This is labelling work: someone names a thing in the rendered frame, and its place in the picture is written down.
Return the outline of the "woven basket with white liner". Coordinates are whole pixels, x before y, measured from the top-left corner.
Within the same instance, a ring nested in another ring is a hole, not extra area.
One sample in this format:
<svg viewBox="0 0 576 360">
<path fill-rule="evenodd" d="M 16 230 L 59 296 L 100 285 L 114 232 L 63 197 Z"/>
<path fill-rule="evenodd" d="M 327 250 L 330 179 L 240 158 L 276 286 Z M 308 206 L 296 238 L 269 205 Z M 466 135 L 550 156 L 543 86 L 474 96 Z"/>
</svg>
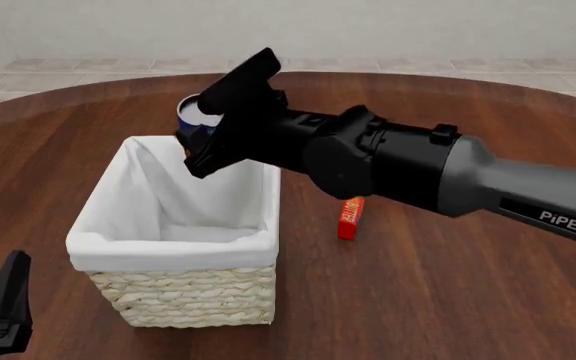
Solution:
<svg viewBox="0 0 576 360">
<path fill-rule="evenodd" d="M 175 137 L 123 141 L 66 237 L 131 326 L 267 325 L 275 315 L 281 172 L 243 161 L 192 176 Z"/>
</svg>

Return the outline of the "blue and white soup tin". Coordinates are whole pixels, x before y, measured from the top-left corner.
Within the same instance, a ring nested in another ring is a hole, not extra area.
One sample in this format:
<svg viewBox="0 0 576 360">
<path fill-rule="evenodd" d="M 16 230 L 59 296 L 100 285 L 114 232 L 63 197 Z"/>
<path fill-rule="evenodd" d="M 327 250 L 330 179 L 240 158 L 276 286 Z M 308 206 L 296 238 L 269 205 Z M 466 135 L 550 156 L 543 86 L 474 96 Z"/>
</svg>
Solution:
<svg viewBox="0 0 576 360">
<path fill-rule="evenodd" d="M 178 128 L 175 137 L 183 148 L 190 152 L 199 152 L 208 142 L 222 115 L 206 115 L 198 107 L 199 95 L 190 95 L 177 105 Z"/>
</svg>

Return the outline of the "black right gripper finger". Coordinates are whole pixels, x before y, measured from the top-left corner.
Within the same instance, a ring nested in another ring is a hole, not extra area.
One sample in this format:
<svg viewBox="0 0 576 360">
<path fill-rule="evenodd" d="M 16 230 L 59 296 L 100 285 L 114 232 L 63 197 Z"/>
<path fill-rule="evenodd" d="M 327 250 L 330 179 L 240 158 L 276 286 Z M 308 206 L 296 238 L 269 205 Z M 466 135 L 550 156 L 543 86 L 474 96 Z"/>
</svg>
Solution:
<svg viewBox="0 0 576 360">
<path fill-rule="evenodd" d="M 233 164 L 228 142 L 218 131 L 210 132 L 207 127 L 179 128 L 175 137 L 184 148 L 187 170 L 198 179 Z"/>
<path fill-rule="evenodd" d="M 217 116 L 271 104 L 277 101 L 278 92 L 268 80 L 280 70 L 277 56 L 265 47 L 201 92 L 198 108 L 206 115 Z"/>
</svg>

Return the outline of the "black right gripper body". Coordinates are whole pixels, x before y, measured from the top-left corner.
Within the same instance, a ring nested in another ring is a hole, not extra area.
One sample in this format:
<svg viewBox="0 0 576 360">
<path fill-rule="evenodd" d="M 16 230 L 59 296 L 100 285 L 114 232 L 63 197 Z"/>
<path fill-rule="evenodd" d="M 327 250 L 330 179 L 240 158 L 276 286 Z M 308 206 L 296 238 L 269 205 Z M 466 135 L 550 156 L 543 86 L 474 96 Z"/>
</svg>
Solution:
<svg viewBox="0 0 576 360">
<path fill-rule="evenodd" d="M 274 90 L 278 98 L 271 104 L 222 115 L 215 131 L 228 142 L 233 164 L 254 160 L 277 167 L 293 166 L 293 150 L 283 138 L 290 122 L 288 100 L 284 91 Z"/>
</svg>

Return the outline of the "red butter box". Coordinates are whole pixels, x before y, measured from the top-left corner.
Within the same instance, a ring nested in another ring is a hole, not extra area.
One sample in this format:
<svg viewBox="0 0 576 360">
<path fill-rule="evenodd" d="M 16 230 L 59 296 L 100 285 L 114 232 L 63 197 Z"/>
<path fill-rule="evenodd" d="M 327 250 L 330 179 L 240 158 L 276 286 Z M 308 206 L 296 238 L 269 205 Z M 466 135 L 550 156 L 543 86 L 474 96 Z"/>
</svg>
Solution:
<svg viewBox="0 0 576 360">
<path fill-rule="evenodd" d="M 340 239 L 348 241 L 355 239 L 364 204 L 364 197 L 354 197 L 344 201 L 337 227 L 337 236 Z"/>
</svg>

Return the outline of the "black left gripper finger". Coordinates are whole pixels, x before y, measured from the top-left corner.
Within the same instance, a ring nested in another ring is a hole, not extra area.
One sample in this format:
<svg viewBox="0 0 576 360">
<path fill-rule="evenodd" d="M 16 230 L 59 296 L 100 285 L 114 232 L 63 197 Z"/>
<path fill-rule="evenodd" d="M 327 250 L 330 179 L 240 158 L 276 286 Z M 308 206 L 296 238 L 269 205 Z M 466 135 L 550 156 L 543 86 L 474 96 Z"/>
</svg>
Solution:
<svg viewBox="0 0 576 360">
<path fill-rule="evenodd" d="M 33 325 L 29 307 L 31 257 L 24 251 L 11 251 L 0 269 L 0 324 Z"/>
</svg>

